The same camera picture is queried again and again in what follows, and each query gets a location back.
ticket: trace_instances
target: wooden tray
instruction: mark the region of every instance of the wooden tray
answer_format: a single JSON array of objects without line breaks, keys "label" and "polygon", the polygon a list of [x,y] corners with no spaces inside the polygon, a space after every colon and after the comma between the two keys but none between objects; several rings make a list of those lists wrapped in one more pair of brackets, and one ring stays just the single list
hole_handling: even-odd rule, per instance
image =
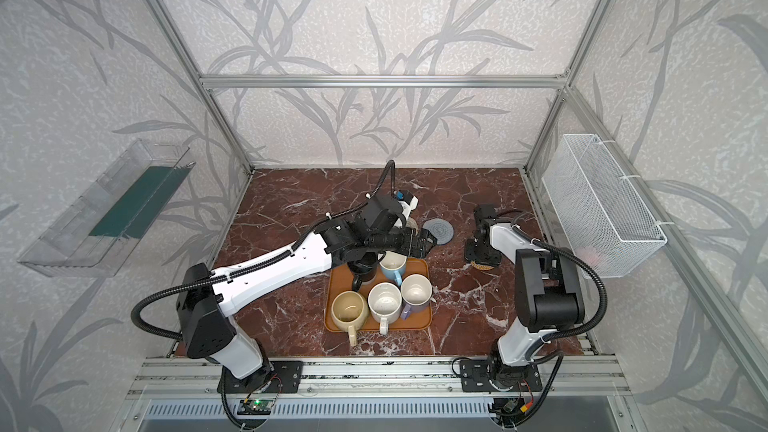
[{"label": "wooden tray", "polygon": [[[403,278],[408,277],[410,274],[421,274],[429,278],[429,267],[427,267],[426,261],[420,258],[409,258],[406,264],[406,273]],[[387,277],[382,274],[381,270],[376,268],[376,277],[370,284],[363,284],[360,287],[360,295],[368,300],[368,293],[371,291],[374,285],[381,284],[382,282],[390,282]],[[326,302],[326,329],[331,332],[339,332],[339,328],[333,323],[331,318],[331,304],[336,296],[344,291],[352,290],[352,273],[350,268],[346,265],[341,265],[334,268],[331,271],[331,280],[328,285],[328,300]],[[392,322],[389,325],[390,331],[418,331],[429,327],[432,322],[432,306],[430,305],[421,312],[416,312],[408,317],[408,320],[402,320],[401,318]],[[363,324],[360,329],[361,332],[378,332],[379,322],[377,322],[372,315],[369,314],[368,320]]]}]

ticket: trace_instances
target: green panel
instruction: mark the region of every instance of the green panel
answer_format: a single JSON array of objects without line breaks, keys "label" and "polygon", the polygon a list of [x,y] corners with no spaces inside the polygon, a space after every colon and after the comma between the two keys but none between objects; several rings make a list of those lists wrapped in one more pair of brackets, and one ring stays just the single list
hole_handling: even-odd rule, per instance
[{"label": "green panel", "polygon": [[148,168],[89,235],[142,238],[190,170],[186,167]]}]

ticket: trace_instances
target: black mug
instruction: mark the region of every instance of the black mug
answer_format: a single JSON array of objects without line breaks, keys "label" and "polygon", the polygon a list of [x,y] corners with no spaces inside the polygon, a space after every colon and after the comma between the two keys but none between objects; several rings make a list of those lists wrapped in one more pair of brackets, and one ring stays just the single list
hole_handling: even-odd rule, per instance
[{"label": "black mug", "polygon": [[353,276],[352,292],[359,292],[364,282],[370,282],[376,277],[379,254],[368,252],[359,261],[350,262],[348,265]]}]

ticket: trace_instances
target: cream mug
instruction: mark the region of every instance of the cream mug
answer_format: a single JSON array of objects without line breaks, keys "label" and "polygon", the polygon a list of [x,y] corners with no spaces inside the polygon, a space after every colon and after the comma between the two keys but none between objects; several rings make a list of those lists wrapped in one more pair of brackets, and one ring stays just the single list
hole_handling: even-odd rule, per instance
[{"label": "cream mug", "polygon": [[368,320],[368,304],[357,292],[345,291],[331,303],[331,319],[342,332],[350,336],[350,346],[357,345],[357,331]]},{"label": "cream mug", "polygon": [[368,307],[379,322],[379,333],[387,335],[389,324],[398,319],[402,310],[402,296],[397,286],[390,282],[374,286],[368,293]]}]

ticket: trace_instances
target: white wire basket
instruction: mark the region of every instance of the white wire basket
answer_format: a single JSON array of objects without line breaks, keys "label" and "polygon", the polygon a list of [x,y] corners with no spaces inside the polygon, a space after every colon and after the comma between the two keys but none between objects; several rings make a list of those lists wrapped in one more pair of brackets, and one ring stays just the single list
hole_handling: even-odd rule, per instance
[{"label": "white wire basket", "polygon": [[603,278],[623,277],[667,235],[594,134],[565,134],[542,177],[571,248]]}]

